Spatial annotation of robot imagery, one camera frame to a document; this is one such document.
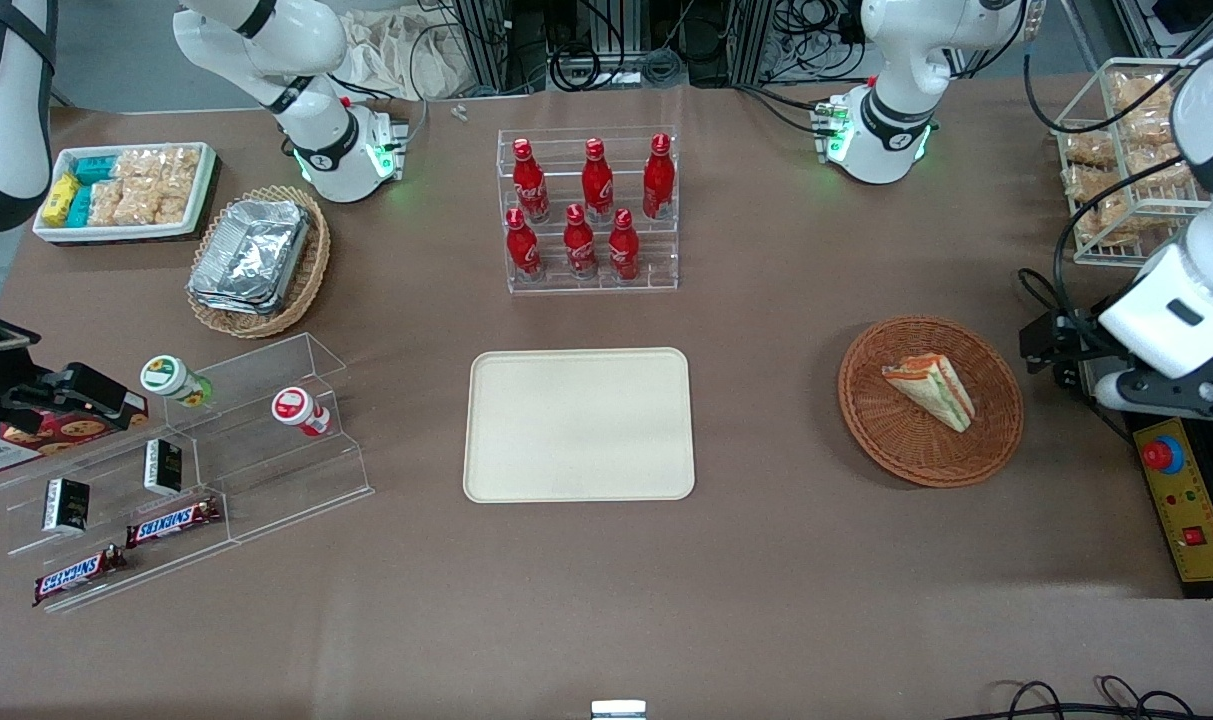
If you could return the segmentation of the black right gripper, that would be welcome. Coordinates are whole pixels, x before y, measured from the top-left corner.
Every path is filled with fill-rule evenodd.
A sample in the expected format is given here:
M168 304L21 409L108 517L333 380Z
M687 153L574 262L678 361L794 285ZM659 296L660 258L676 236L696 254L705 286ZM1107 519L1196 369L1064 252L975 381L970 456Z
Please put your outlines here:
M57 413L90 413L116 419L123 413L127 388L86 364L68 364L49 372L33 362L24 348L42 342L38 333L0 319L0 401L18 385L38 383L50 389Z

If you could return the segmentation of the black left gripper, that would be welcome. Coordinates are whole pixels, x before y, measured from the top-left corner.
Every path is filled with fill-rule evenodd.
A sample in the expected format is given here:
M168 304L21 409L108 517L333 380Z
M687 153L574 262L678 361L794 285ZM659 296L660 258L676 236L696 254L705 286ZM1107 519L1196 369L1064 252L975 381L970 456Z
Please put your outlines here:
M1019 328L1019 355L1027 375L1054 364L1054 384L1077 395L1090 395L1090 364L1105 358L1105 348L1082 345L1074 314L1054 310Z

